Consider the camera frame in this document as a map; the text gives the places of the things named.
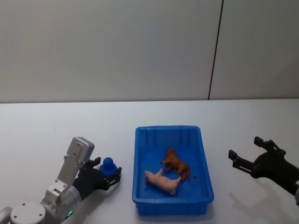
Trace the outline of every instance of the green indicator light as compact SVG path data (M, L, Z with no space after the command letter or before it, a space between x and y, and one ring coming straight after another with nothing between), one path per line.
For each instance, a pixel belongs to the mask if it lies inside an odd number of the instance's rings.
M67 217L69 217L71 214L73 214L73 211L70 211L70 212L67 214Z

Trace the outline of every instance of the white table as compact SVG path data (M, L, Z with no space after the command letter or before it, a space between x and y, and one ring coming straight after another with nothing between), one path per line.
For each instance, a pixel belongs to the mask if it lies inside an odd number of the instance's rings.
M292 224L294 197L272 181L232 168L228 150L253 161L264 152L255 136L273 139L299 167L299 100L45 103L0 105L0 209L40 201L57 177L74 136L95 144L92 157L110 156L122 167L112 195L97 191L68 224ZM139 217L132 202L135 128L151 125L201 128L215 199L202 217Z

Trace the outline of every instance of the animal figurine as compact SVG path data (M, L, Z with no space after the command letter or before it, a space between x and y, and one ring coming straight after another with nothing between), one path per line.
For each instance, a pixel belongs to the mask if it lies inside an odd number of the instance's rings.
M162 171L163 169L161 168L159 172L153 174L152 172L145 170L145 184L150 182L157 188L174 195L181 177L176 180L171 180L165 176L162 176Z
M161 161L160 164L165 164L166 168L165 171L169 172L172 169L178 174L180 174L181 182L186 179L186 177L193 177L195 176L190 175L190 167L187 163L181 161L178 158L177 152L173 150L172 148L168 147L166 149L166 157L165 160Z

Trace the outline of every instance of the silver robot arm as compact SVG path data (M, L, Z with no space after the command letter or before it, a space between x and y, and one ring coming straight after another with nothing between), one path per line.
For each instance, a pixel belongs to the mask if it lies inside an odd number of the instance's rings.
M27 202L0 211L0 224L60 224L96 189L108 190L120 181L121 168L115 175L105 176L93 167L100 157L90 161L94 144L75 137L72 139L57 179L48 187L40 203Z

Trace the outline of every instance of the gray wall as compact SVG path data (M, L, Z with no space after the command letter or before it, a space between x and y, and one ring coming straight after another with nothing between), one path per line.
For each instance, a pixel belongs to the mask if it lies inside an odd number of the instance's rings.
M297 0L224 0L211 99L299 97ZM208 99L221 0L1 0L0 102Z

